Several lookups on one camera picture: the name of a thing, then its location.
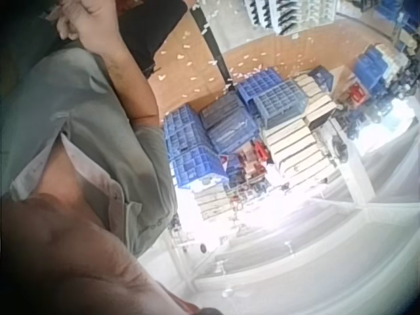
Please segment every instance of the black object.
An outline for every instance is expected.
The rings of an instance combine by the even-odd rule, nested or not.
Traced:
[[[146,78],[154,72],[156,52],[187,11],[183,0],[153,0],[119,17],[119,32]]]
[[[289,15],[295,14],[297,12],[296,9],[288,10],[285,14],[283,14],[281,17],[278,18],[278,22],[281,22],[285,18],[287,18]]]
[[[206,246],[205,244],[201,244],[201,245],[199,246],[199,250],[200,250],[203,254],[206,254],[206,252],[207,252],[207,246]]]
[[[207,24],[207,19],[205,18],[203,10],[201,8],[198,8],[196,10],[191,10],[190,12],[192,17],[196,21],[199,30],[202,32],[205,29],[204,25]],[[211,31],[211,28],[207,28],[207,31],[205,32],[203,37],[205,42],[207,43],[207,46],[209,47],[211,54],[213,55],[214,60],[217,61],[217,67],[219,68],[220,74],[222,75],[225,84],[230,84],[230,91],[234,90],[235,88],[231,84],[232,78],[230,77],[230,72],[228,70],[228,67],[226,66],[226,63],[224,62],[223,55],[221,53],[219,45],[216,42],[213,32]]]
[[[348,150],[347,145],[339,136],[333,136],[333,148],[335,155],[339,159],[340,163],[347,163],[348,161]]]
[[[281,32],[280,35],[283,35],[285,32],[287,31],[291,31],[293,28],[296,27],[296,23],[291,23],[290,25],[288,25],[287,27],[285,27]]]

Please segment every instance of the red object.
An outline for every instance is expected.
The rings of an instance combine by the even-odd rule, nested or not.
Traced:
[[[365,100],[366,97],[366,93],[359,83],[353,84],[348,90],[348,93],[350,95],[350,98],[354,102],[355,108],[361,105],[361,103]]]
[[[254,142],[254,148],[255,148],[255,152],[257,153],[259,161],[265,162],[266,160],[268,160],[269,155],[267,151],[265,150],[264,146],[259,141]]]

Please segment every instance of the blue bin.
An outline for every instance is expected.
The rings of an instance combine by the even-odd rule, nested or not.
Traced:
[[[199,116],[203,122],[204,128],[210,129],[229,113],[237,108],[243,107],[243,103],[234,91],[220,97],[216,102],[204,108]]]
[[[383,75],[383,71],[365,54],[358,57],[353,72],[368,91],[378,84]]]
[[[187,124],[182,129],[169,135],[166,138],[166,145],[169,159],[173,159],[196,146],[204,145],[212,148],[203,126],[197,123]]]
[[[388,68],[388,64],[385,62],[385,60],[382,59],[381,52],[378,51],[375,47],[369,47],[366,49],[365,55],[373,61],[373,63],[381,71],[381,75],[383,75]]]
[[[173,169],[180,188],[194,192],[228,182],[219,156],[206,146],[198,146],[176,157]]]
[[[264,128],[271,129],[301,115],[308,97],[293,81],[287,80],[255,98]]]
[[[166,115],[163,121],[163,130],[165,137],[173,135],[176,131],[184,128],[190,123],[201,125],[198,114],[190,107],[189,104],[182,105],[177,110]]]
[[[243,144],[255,138],[258,132],[257,123],[248,111],[242,107],[210,128],[208,135],[219,154],[231,154]]]
[[[326,70],[323,66],[318,66],[308,73],[313,77],[318,86],[328,92],[333,90],[334,76]]]
[[[254,116],[258,114],[254,98],[281,82],[283,82],[282,77],[273,69],[269,68],[239,83],[237,90],[248,111]]]

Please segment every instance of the skin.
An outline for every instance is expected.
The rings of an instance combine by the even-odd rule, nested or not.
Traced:
[[[64,0],[62,12],[85,48],[104,59],[131,124],[158,125],[156,99],[121,40],[114,1]],[[185,315],[104,229],[75,174],[57,142],[31,196],[2,200],[2,272],[42,314]]]

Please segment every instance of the hand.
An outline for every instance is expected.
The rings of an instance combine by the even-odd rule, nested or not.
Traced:
[[[83,46],[101,56],[124,47],[118,29],[115,0],[62,0],[57,22],[62,39],[79,38]]]

